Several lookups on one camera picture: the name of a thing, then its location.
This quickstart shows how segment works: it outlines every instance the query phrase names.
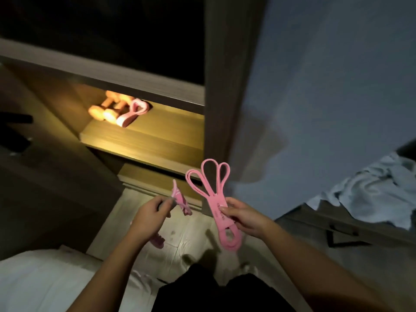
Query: open cabinet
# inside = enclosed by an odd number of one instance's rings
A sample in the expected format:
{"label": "open cabinet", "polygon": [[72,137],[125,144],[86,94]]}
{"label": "open cabinet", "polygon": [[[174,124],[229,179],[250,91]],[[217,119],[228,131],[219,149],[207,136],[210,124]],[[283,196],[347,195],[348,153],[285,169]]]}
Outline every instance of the open cabinet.
{"label": "open cabinet", "polygon": [[[120,195],[122,183],[167,195],[175,178],[191,205],[209,214],[184,174],[205,158],[227,160],[266,0],[65,0],[59,17],[42,1],[19,1],[2,1],[8,15],[0,20],[4,73],[33,97],[16,101],[15,111],[33,115],[36,99],[71,140],[66,151],[87,157],[88,168],[77,167],[68,180],[75,187],[82,180],[85,195],[96,189],[86,208],[108,215],[114,198],[107,198]],[[142,15],[137,37],[126,27],[134,15]],[[92,119],[88,109],[106,91],[144,100],[150,110],[125,128]],[[44,129],[62,134],[54,125]],[[100,185],[103,175],[112,189]],[[63,188],[56,194],[68,196]],[[94,205],[97,196],[105,207]]]}

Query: gray wall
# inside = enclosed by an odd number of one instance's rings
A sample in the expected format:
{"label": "gray wall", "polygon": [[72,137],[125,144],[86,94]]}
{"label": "gray wall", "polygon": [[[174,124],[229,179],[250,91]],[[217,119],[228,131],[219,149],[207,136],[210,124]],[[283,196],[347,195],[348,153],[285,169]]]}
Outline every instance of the gray wall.
{"label": "gray wall", "polygon": [[416,0],[269,0],[229,193],[277,218],[416,137]]}

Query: illuminated shelf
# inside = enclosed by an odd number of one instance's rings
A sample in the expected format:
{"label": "illuminated shelf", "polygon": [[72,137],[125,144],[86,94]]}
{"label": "illuminated shelf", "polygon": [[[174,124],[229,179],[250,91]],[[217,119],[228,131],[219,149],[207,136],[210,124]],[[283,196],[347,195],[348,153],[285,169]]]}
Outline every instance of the illuminated shelf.
{"label": "illuminated shelf", "polygon": [[167,171],[185,174],[203,160],[203,115],[151,103],[127,128],[91,120],[80,133],[86,146]]}

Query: cabinet door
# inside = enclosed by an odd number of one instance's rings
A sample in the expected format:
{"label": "cabinet door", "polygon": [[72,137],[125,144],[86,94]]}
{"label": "cabinet door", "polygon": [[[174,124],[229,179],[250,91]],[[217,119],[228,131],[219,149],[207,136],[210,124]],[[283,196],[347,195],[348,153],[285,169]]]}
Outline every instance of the cabinet door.
{"label": "cabinet door", "polygon": [[3,66],[0,111],[28,114],[34,121],[7,123],[31,140],[22,154],[0,147],[0,257],[31,245],[51,247],[52,241],[64,243],[64,236],[91,229],[76,241],[85,246],[121,195],[121,182]]}

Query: left hand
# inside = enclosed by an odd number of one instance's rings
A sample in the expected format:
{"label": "left hand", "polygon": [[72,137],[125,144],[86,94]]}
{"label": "left hand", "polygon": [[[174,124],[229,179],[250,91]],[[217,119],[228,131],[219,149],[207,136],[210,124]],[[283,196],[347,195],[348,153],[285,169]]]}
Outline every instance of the left hand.
{"label": "left hand", "polygon": [[171,217],[170,211],[175,206],[176,201],[172,197],[156,196],[150,199],[138,209],[128,234],[144,243],[148,242],[160,230],[165,219]]}

